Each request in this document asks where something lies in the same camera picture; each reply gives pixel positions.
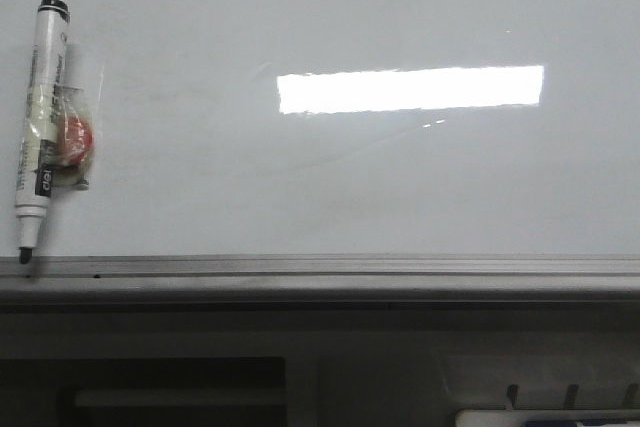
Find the white black whiteboard marker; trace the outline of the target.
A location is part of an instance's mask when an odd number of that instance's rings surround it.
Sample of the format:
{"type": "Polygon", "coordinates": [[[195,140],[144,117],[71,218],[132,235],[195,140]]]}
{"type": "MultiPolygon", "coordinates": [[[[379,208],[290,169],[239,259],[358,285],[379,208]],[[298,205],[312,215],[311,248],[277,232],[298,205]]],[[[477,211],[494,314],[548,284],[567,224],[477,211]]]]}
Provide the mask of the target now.
{"type": "Polygon", "coordinates": [[[22,265],[31,261],[38,246],[54,185],[59,98],[65,75],[69,23],[70,10],[64,1],[40,2],[16,181],[15,210],[22,265]]]}

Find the red round magnet under tape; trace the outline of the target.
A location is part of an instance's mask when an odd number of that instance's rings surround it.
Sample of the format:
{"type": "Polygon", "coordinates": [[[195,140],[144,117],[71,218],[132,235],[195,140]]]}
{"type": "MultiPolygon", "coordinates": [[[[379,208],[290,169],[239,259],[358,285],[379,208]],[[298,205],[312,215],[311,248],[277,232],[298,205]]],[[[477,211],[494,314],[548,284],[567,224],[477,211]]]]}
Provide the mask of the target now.
{"type": "Polygon", "coordinates": [[[60,168],[82,167],[91,158],[94,135],[91,122],[70,115],[59,122],[55,165],[60,168]]]}

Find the white marker tray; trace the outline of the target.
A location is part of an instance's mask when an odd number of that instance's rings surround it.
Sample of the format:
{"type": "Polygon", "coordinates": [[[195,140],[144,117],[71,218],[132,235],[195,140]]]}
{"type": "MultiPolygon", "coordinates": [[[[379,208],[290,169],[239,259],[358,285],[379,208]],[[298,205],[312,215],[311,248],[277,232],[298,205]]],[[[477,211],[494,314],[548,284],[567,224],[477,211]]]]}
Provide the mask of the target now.
{"type": "Polygon", "coordinates": [[[639,409],[463,410],[455,426],[638,426],[639,409]]]}

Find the white whiteboard with aluminium frame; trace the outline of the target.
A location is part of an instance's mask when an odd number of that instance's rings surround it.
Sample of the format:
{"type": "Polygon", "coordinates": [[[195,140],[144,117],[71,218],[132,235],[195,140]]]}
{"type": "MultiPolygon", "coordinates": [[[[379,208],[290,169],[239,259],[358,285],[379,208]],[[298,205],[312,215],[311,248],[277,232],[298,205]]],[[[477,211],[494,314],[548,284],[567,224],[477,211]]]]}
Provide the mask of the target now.
{"type": "Polygon", "coordinates": [[[639,297],[639,0],[63,0],[85,192],[17,260],[35,11],[1,0],[1,300],[639,297]]]}

